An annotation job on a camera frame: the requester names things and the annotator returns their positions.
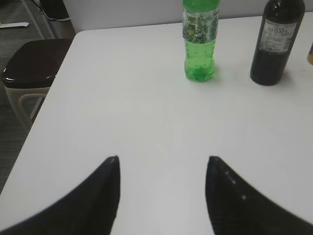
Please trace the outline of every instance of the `green plastic bottle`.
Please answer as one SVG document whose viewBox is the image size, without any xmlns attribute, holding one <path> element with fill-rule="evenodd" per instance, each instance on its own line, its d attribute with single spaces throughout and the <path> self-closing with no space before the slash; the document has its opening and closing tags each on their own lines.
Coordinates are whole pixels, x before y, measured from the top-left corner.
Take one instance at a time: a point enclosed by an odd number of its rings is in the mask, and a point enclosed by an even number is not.
<svg viewBox="0 0 313 235">
<path fill-rule="evenodd" d="M 215 72 L 213 59 L 220 0 L 183 0 L 186 77 L 206 82 Z"/>
</svg>

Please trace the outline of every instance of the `white table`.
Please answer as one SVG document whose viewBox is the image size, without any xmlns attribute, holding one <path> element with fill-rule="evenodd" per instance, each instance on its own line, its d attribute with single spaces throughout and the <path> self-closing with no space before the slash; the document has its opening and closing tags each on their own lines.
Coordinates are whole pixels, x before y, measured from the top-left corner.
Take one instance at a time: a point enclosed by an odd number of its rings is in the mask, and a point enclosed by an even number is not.
<svg viewBox="0 0 313 235">
<path fill-rule="evenodd" d="M 249 78 L 261 17 L 221 20 L 217 76 L 184 77 L 182 26 L 79 33 L 0 197 L 0 229 L 51 205 L 108 156 L 121 160 L 112 235 L 211 235 L 209 155 L 313 222 L 313 66 L 307 13 L 276 86 Z"/>
</svg>

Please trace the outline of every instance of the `yellow object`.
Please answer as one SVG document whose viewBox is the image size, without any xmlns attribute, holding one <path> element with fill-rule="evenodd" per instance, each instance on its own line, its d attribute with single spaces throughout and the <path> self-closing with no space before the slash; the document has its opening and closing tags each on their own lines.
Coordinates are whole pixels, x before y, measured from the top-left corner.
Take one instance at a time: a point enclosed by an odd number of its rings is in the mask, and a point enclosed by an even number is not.
<svg viewBox="0 0 313 235">
<path fill-rule="evenodd" d="M 311 47 L 311 50 L 310 50 L 310 53 L 309 53 L 309 56 L 308 56 L 308 61 L 313 64 L 313 45 Z"/>
</svg>

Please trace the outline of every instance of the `white label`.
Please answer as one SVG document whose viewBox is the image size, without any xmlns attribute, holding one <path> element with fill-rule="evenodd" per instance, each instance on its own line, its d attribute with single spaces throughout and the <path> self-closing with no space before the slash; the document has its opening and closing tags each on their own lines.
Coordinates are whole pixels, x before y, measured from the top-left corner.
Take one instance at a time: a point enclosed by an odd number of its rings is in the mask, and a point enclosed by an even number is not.
<svg viewBox="0 0 313 235">
<path fill-rule="evenodd" d="M 216 39 L 219 9 L 206 12 L 183 11 L 183 37 L 191 43 L 208 43 Z"/>
<path fill-rule="evenodd" d="M 266 20 L 260 50 L 272 53 L 288 51 L 297 23 L 274 23 Z"/>
</svg>

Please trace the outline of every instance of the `white wall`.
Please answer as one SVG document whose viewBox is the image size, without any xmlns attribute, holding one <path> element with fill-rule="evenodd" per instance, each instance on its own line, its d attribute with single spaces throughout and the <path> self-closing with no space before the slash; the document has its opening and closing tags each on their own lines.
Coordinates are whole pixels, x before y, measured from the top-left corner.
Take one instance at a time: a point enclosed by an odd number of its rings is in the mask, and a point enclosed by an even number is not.
<svg viewBox="0 0 313 235">
<path fill-rule="evenodd" d="M 313 0 L 304 0 L 313 11 Z M 220 18 L 262 15 L 268 0 L 221 0 Z M 181 22 L 182 0 L 64 0 L 77 32 Z"/>
</svg>

